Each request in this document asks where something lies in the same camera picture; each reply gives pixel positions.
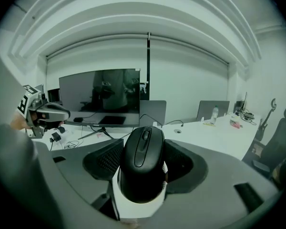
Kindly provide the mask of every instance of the white roller blind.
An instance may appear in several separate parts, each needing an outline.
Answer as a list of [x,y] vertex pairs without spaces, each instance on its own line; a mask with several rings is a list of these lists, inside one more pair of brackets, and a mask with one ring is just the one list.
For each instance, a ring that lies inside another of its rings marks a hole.
[[196,118],[201,100],[226,100],[228,68],[204,53],[151,40],[150,100],[165,100],[165,121]]
[[141,69],[146,82],[146,39],[116,39],[79,46],[48,60],[47,89],[59,88],[59,78],[71,74],[109,69]]

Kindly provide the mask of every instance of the computer mouse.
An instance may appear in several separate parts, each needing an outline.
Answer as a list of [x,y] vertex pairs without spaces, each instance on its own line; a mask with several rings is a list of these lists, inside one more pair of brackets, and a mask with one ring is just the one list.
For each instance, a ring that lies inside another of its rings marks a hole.
[[81,123],[81,122],[83,121],[83,118],[82,118],[82,117],[75,117],[75,118],[73,119],[73,121],[74,121],[74,122],[79,122],[79,123]]
[[147,203],[164,187],[164,134],[149,126],[129,136],[120,161],[118,184],[123,195],[135,203]]

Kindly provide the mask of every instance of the hand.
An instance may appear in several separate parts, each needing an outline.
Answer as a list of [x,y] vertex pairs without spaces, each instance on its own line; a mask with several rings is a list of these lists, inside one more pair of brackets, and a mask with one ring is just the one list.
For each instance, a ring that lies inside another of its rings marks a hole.
[[[32,113],[31,118],[32,118],[32,121],[37,120],[37,113],[36,112]],[[14,114],[14,117],[10,123],[10,126],[11,128],[15,130],[31,129],[31,127],[28,126],[27,122],[25,121],[25,118],[17,111]]]

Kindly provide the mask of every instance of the mouse scroll wheel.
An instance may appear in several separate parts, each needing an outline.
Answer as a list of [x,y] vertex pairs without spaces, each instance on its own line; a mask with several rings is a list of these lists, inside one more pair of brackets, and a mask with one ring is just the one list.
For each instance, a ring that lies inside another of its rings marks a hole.
[[143,140],[147,140],[148,139],[148,135],[149,135],[149,132],[148,131],[145,131],[143,133]]

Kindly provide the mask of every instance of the monitor stand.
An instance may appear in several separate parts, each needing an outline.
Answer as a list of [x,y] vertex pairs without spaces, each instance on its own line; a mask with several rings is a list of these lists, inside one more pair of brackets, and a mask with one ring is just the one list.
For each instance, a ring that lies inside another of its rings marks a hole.
[[94,131],[94,132],[92,132],[92,133],[89,133],[88,135],[85,135],[85,136],[80,137],[78,140],[83,139],[83,138],[88,137],[88,136],[91,136],[91,135],[94,135],[94,134],[99,133],[99,132],[103,132],[105,135],[107,135],[108,137],[110,137],[111,139],[113,139],[113,137],[111,137],[111,136],[106,132],[106,128],[105,128],[105,127],[102,127],[101,129],[99,129],[99,130],[97,130],[97,131]]

